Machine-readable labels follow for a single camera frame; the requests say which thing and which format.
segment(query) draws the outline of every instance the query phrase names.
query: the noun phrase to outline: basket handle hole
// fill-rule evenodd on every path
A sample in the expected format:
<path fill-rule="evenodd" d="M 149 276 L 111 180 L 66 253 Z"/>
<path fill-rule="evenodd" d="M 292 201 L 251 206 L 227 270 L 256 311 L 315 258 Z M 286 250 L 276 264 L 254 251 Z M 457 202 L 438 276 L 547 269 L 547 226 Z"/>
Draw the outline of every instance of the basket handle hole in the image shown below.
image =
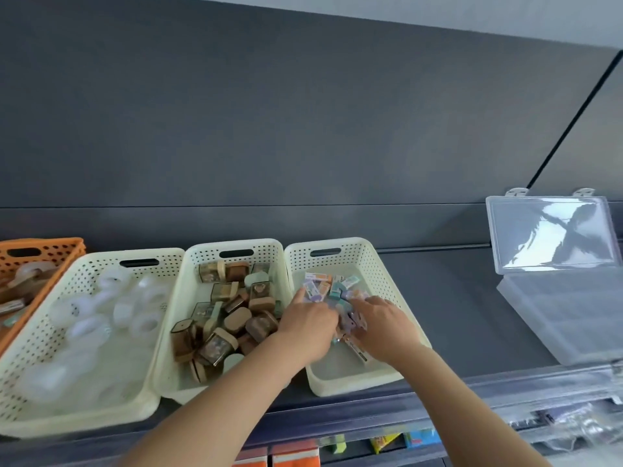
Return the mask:
<path fill-rule="evenodd" d="M 34 257 L 41 255 L 41 249 L 37 249 L 36 247 L 22 247 L 18 249 L 9 249 L 6 253 L 11 257 Z"/>
<path fill-rule="evenodd" d="M 253 249 L 239 249 L 237 251 L 221 251 L 219 257 L 221 259 L 230 259 L 232 257 L 248 257 L 253 255 Z"/>
<path fill-rule="evenodd" d="M 342 252 L 342 249 L 339 247 L 334 247 L 332 249 L 317 249 L 315 251 L 310 252 L 310 256 L 312 257 L 323 257 L 325 255 L 336 255 Z"/>
<path fill-rule="evenodd" d="M 132 260 L 122 260 L 119 265 L 124 267 L 152 267 L 154 265 L 159 265 L 160 261 L 158 259 L 132 259 Z"/>

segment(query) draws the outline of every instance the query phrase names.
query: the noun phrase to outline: person's right arm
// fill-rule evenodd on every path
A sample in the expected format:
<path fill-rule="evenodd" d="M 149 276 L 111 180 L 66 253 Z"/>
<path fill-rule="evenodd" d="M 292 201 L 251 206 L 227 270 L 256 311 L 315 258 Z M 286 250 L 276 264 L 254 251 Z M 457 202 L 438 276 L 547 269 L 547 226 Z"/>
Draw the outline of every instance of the person's right arm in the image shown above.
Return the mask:
<path fill-rule="evenodd" d="M 420 398 L 456 467 L 549 466 L 452 371 L 420 343 L 417 328 L 392 302 L 351 300 L 368 330 L 355 330 L 375 359 L 398 370 Z"/>

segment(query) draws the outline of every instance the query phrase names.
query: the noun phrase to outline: white plastic basket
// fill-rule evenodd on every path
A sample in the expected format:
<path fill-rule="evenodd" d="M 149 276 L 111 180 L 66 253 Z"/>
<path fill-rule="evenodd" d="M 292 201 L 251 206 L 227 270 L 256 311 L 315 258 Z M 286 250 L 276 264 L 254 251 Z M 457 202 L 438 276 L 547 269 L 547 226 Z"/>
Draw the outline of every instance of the white plastic basket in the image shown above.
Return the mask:
<path fill-rule="evenodd" d="M 231 251 L 236 254 L 248 251 L 252 255 L 227 257 Z M 158 347 L 153 374 L 155 391 L 162 397 L 171 398 L 178 403 L 186 403 L 201 393 L 207 385 L 199 385 L 192 377 L 188 364 L 178 364 L 173 360 L 171 338 L 168 332 L 176 322 L 189 318 L 196 303 L 210 301 L 213 284 L 201 283 L 199 264 L 223 259 L 225 262 L 246 261 L 249 263 L 270 262 L 270 280 L 274 285 L 275 299 L 288 305 L 292 293 L 288 284 L 285 267 L 284 247 L 274 239 L 254 239 L 244 241 L 197 244 L 186 251 L 179 271 L 179 278 L 173 289 L 169 306 L 163 322 L 163 333 Z"/>
<path fill-rule="evenodd" d="M 295 243 L 285 248 L 285 258 L 292 294 L 301 286 L 306 271 L 346 277 L 355 274 L 361 278 L 358 288 L 395 303 L 415 323 L 423 344 L 431 346 L 369 241 L 344 238 Z M 368 389 L 402 378 L 399 372 L 382 362 L 371 361 L 364 365 L 345 344 L 332 345 L 326 356 L 306 369 L 311 391 L 319 397 Z"/>
<path fill-rule="evenodd" d="M 151 273 L 168 278 L 173 283 L 183 256 L 182 249 L 168 248 L 97 252 L 77 259 L 0 358 L 0 433 L 30 438 L 130 423 L 151 416 L 160 402 L 160 396 L 153 391 L 150 382 L 155 357 L 136 397 L 109 408 L 20 421 L 20 411 L 27 401 L 13 388 L 26 367 L 49 361 L 63 343 L 64 331 L 53 328 L 48 318 L 49 309 L 58 298 L 94 293 L 97 276 L 106 267 L 117 266 L 127 260 L 157 259 L 157 264 L 153 261 L 146 263 L 146 266 L 132 266 L 136 279 Z"/>

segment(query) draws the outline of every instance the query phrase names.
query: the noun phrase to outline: basket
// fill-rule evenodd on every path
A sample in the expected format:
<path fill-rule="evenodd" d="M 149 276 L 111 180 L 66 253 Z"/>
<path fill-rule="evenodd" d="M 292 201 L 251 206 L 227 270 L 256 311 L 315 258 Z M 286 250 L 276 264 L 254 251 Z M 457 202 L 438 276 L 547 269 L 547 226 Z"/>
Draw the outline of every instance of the basket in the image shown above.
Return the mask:
<path fill-rule="evenodd" d="M 0 329 L 0 356 L 4 354 L 6 348 L 41 305 L 58 279 L 77 258 L 85 253 L 84 241 L 81 238 L 15 239 L 0 242 L 0 278 L 12 276 L 22 264 L 28 262 L 47 260 L 58 265 L 58 270 L 32 300 L 20 319 L 10 329 L 4 327 Z M 22 254 L 27 257 L 13 257 L 11 254 Z"/>
<path fill-rule="evenodd" d="M 124 266 L 132 269 L 136 279 L 152 273 L 170 278 L 173 283 L 183 256 L 182 249 L 169 248 L 97 252 L 76 260 L 0 357 L 0 434 L 19 438 L 38 437 L 130 423 L 151 416 L 160 402 L 150 384 L 153 358 L 140 392 L 113 407 L 20 420 L 19 413 L 27 401 L 15 394 L 13 387 L 24 368 L 49 361 L 63 342 L 64 331 L 53 328 L 48 318 L 48 312 L 58 298 L 92 293 L 97 276 L 106 267 L 117 266 L 122 261 Z"/>
<path fill-rule="evenodd" d="M 415 323 L 424 345 L 431 346 L 411 313 L 381 258 L 369 241 L 362 238 L 332 239 L 295 243 L 285 248 L 290 293 L 300 288 L 306 271 L 361 278 L 358 288 L 391 300 Z M 372 360 L 363 364 L 345 344 L 334 344 L 320 361 L 306 367 L 311 391 L 319 397 L 354 392 L 395 382 L 401 374 L 387 364 Z"/>
<path fill-rule="evenodd" d="M 274 239 L 198 244 L 186 251 L 179 277 L 169 302 L 170 311 L 163 322 L 156 365 L 153 373 L 155 391 L 164 398 L 186 403 L 201 393 L 208 385 L 199 385 L 192 377 L 188 364 L 173 360 L 171 338 L 167 332 L 176 322 L 189 318 L 199 301 L 210 301 L 212 284 L 201 283 L 198 266 L 204 262 L 223 259 L 225 262 L 270 262 L 270 279 L 274 285 L 275 299 L 287 305 L 292 299 L 285 268 L 284 248 Z"/>

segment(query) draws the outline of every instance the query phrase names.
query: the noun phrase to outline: forearm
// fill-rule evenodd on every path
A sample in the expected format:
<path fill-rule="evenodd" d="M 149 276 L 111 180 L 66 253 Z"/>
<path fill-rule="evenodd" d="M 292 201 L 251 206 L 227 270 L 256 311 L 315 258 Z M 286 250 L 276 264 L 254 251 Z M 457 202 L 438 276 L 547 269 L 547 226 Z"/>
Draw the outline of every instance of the forearm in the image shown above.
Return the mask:
<path fill-rule="evenodd" d="M 276 333 L 163 421 L 124 465 L 229 467 L 266 409 L 301 368 Z"/>
<path fill-rule="evenodd" d="M 432 349 L 414 348 L 394 366 L 424 404 L 457 467 L 549 465 Z"/>

